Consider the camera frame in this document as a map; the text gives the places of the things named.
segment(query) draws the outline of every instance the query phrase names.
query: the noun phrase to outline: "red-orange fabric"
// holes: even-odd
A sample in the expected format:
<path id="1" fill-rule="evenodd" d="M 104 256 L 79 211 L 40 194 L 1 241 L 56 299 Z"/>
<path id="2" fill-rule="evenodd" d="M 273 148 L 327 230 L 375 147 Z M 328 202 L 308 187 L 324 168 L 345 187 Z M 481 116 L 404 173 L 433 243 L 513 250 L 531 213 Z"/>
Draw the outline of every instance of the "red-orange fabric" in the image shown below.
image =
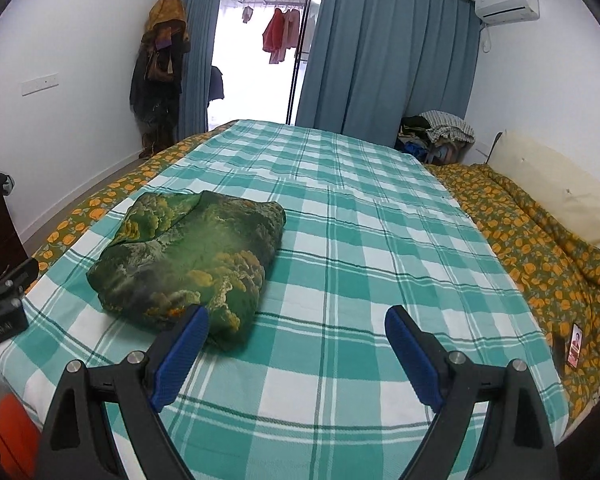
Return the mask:
<path id="1" fill-rule="evenodd" d="M 282 33 L 285 30 L 285 18 L 278 8 L 273 10 L 273 18 L 262 34 L 262 49 L 273 52 L 282 47 Z"/>
<path id="2" fill-rule="evenodd" d="M 0 402 L 0 463 L 11 478 L 33 478 L 39 444 L 36 425 L 18 399 L 6 395 Z"/>

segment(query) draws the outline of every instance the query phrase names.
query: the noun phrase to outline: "blue gripper pad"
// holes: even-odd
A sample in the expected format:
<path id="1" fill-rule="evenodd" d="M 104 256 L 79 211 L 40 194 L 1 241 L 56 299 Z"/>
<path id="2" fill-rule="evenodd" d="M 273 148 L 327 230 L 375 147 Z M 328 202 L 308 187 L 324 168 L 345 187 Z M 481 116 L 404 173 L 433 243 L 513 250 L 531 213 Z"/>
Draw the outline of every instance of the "blue gripper pad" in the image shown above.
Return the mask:
<path id="1" fill-rule="evenodd" d="M 446 351 L 433 334 L 423 332 L 401 305 L 384 316 L 386 337 L 420 402 L 435 413 L 444 405 L 440 374 L 445 374 Z"/>
<path id="2" fill-rule="evenodd" d="M 209 314 L 199 307 L 154 373 L 154 390 L 149 399 L 157 413 L 176 400 L 209 332 Z"/>

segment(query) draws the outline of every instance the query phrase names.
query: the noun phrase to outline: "air conditioner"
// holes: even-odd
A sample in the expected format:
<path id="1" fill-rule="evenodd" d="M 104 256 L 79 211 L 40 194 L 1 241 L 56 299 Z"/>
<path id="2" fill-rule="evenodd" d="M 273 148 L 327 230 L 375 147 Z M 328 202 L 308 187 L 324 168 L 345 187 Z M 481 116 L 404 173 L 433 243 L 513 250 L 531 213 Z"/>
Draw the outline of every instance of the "air conditioner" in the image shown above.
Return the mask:
<path id="1" fill-rule="evenodd" d="M 475 13 L 488 25 L 526 22 L 540 17 L 538 0 L 476 0 Z"/>

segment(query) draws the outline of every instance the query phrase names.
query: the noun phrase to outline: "green and white plaid sheet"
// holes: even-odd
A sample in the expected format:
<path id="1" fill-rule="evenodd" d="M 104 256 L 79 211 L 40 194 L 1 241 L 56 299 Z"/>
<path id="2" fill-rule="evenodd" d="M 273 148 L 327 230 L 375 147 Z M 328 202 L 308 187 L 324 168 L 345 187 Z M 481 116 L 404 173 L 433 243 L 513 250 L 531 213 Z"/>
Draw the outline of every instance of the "green and white plaid sheet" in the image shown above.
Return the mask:
<path id="1" fill-rule="evenodd" d="M 433 414 L 385 338 L 393 304 L 475 362 L 524 359 L 560 438 L 568 409 L 545 339 L 445 188 L 409 155 L 260 121 L 239 121 L 164 170 L 30 291 L 30 328 L 0 345 L 0 374 L 34 418 L 44 420 L 68 361 L 116 363 L 155 337 L 103 313 L 85 278 L 128 207 L 145 191 L 204 189 L 276 200 L 287 220 L 248 345 L 205 349 L 160 415 L 196 478 L 397 479 Z M 475 410 L 453 478 L 470 464 L 485 408 Z"/>

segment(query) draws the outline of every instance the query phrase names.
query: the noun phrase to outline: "blue rubber pad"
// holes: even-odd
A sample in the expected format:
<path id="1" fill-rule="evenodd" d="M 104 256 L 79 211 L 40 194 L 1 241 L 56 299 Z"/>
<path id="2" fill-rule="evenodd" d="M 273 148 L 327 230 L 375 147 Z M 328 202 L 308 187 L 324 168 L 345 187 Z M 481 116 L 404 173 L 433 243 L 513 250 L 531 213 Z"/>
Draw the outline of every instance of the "blue rubber pad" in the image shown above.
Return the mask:
<path id="1" fill-rule="evenodd" d="M 208 332 L 209 314 L 206 308 L 201 307 L 191 318 L 155 373 L 154 394 L 149 402 L 157 413 L 176 400 L 182 383 L 205 343 Z"/>
<path id="2" fill-rule="evenodd" d="M 444 400 L 440 395 L 438 373 L 395 308 L 390 308 L 384 316 L 384 330 L 420 402 L 439 412 Z"/>

